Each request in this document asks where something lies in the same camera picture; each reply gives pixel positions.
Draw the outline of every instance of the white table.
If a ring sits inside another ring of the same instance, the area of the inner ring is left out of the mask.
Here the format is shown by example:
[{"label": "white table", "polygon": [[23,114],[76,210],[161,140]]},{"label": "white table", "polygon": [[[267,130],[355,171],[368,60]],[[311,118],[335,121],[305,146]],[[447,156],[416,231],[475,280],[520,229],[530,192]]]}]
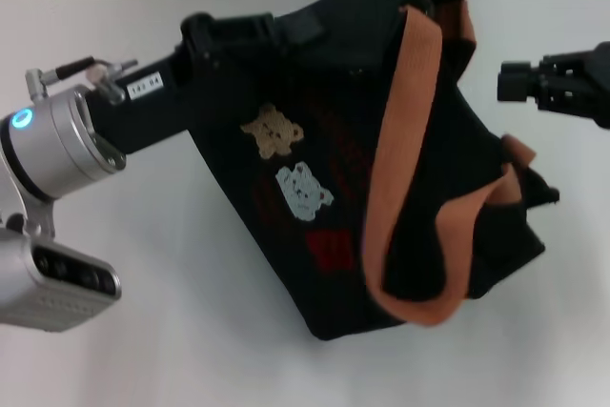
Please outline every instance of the white table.
[{"label": "white table", "polygon": [[[151,62],[193,11],[310,1],[0,0],[0,112],[28,104],[27,68],[89,54]],[[535,167],[562,191],[530,215],[546,255],[441,327],[321,343],[181,134],[56,206],[58,241],[110,261],[124,296],[62,335],[0,328],[0,406],[608,405],[610,132],[495,94],[502,60],[610,39],[610,0],[471,0],[471,10],[479,47],[465,96],[493,131],[538,150]]]}]

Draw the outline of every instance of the embroidered patch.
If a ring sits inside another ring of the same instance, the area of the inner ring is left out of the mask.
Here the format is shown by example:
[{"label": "embroidered patch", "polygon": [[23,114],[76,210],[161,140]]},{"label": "embroidered patch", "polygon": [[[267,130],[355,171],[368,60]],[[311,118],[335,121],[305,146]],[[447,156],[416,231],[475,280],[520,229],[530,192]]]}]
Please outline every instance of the embroidered patch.
[{"label": "embroidered patch", "polygon": [[293,171],[283,167],[275,178],[290,210],[303,221],[314,221],[315,212],[322,204],[331,205],[335,199],[330,191],[320,186],[304,162],[296,164]]},{"label": "embroidered patch", "polygon": [[351,271],[356,262],[352,234],[346,230],[320,230],[305,234],[309,251],[315,257],[315,265],[324,274]]},{"label": "embroidered patch", "polygon": [[263,159],[269,159],[275,153],[286,156],[292,152],[290,146],[303,139],[303,128],[292,123],[272,104],[263,105],[258,118],[241,126],[241,130],[254,136]]}]

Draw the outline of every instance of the blue indicator light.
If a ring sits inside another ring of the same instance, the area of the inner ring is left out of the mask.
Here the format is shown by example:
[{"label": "blue indicator light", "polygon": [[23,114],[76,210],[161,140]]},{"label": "blue indicator light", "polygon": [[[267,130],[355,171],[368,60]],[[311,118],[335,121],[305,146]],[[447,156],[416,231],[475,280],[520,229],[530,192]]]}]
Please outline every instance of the blue indicator light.
[{"label": "blue indicator light", "polygon": [[24,129],[31,123],[33,118],[34,112],[31,109],[23,109],[12,117],[11,123],[15,129]]}]

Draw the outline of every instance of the tan bear patch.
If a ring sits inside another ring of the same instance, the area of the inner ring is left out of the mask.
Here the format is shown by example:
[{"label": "tan bear patch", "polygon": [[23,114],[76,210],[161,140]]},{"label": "tan bear patch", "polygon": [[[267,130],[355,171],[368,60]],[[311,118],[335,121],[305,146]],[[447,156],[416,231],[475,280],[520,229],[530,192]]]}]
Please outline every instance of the tan bear patch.
[{"label": "tan bear patch", "polygon": [[263,105],[258,118],[241,126],[241,130],[254,136],[263,159],[269,159],[275,153],[286,156],[292,152],[290,146],[303,139],[303,128],[292,123],[272,104]]}]

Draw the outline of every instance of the bag handle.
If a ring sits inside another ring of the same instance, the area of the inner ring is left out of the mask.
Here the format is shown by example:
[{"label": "bag handle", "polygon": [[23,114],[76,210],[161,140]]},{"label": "bag handle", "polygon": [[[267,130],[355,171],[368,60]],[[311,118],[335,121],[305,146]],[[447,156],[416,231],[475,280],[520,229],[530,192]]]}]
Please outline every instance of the bag handle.
[{"label": "bag handle", "polygon": [[485,202],[518,202],[521,195],[515,170],[507,164],[502,178],[446,202],[435,221],[446,272],[441,294],[414,302],[385,293],[385,259],[419,159],[443,45],[438,24],[413,7],[405,10],[405,30],[373,164],[362,266],[369,292],[388,314],[435,325],[451,316],[467,295],[475,222],[481,207]]}]

